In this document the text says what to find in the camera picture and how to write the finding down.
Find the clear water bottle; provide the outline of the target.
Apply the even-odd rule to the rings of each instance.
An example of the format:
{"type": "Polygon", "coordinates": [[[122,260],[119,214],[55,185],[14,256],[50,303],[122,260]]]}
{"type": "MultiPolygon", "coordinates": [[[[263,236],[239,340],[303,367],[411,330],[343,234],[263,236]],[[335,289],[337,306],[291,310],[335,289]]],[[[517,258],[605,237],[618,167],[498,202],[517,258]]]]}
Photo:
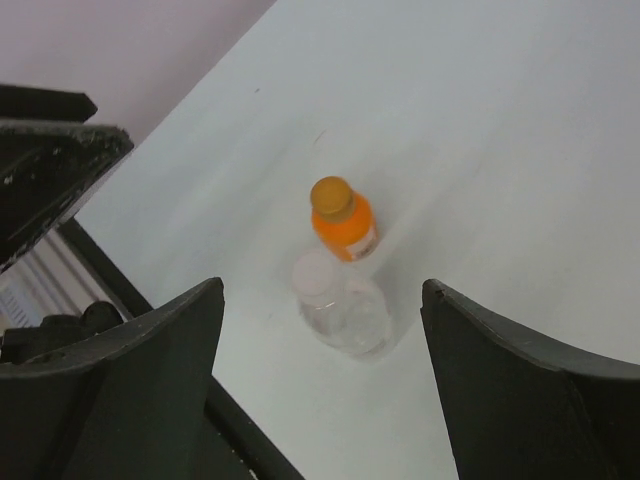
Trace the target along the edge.
{"type": "Polygon", "coordinates": [[[326,345],[352,358],[373,358],[394,341],[394,321],[380,288],[354,267],[331,254],[335,267],[332,287],[320,296],[297,294],[301,315],[326,345]]]}

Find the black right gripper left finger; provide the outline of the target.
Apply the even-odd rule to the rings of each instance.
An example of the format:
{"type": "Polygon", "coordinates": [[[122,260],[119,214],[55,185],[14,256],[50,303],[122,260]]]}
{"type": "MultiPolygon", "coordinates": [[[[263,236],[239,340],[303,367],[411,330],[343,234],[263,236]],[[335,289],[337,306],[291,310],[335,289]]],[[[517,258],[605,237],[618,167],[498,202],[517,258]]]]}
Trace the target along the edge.
{"type": "Polygon", "coordinates": [[[5,479],[186,479],[224,312],[203,281],[164,306],[1,367],[5,479]]]}

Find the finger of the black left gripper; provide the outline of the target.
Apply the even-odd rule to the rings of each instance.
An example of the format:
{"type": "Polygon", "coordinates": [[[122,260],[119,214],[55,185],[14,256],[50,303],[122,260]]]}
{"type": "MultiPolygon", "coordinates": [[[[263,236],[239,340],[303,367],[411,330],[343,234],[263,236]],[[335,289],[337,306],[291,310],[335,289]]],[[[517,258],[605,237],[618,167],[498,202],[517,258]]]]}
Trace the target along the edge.
{"type": "Polygon", "coordinates": [[[1,270],[28,253],[134,147],[107,125],[1,121],[1,270]]]}
{"type": "Polygon", "coordinates": [[[98,111],[84,93],[2,84],[1,117],[84,123],[98,111]]]}

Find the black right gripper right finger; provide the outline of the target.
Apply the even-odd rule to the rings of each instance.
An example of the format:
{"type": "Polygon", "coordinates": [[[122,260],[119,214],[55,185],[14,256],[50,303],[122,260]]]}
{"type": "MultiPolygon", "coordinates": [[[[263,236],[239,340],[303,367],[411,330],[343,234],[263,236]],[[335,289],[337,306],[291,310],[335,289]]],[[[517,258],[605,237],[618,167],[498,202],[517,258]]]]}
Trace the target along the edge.
{"type": "Polygon", "coordinates": [[[461,479],[636,479],[639,367],[431,279],[421,317],[461,479]]]}

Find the white bottle cap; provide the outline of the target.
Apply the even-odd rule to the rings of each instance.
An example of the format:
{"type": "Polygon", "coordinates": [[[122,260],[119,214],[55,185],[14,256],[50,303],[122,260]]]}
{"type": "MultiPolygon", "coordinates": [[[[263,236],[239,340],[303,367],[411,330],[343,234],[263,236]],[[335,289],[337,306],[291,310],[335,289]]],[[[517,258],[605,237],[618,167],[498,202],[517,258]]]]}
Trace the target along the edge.
{"type": "Polygon", "coordinates": [[[310,251],[301,255],[292,268],[291,281],[297,294],[320,296],[333,285],[334,263],[321,251],[310,251]]]}

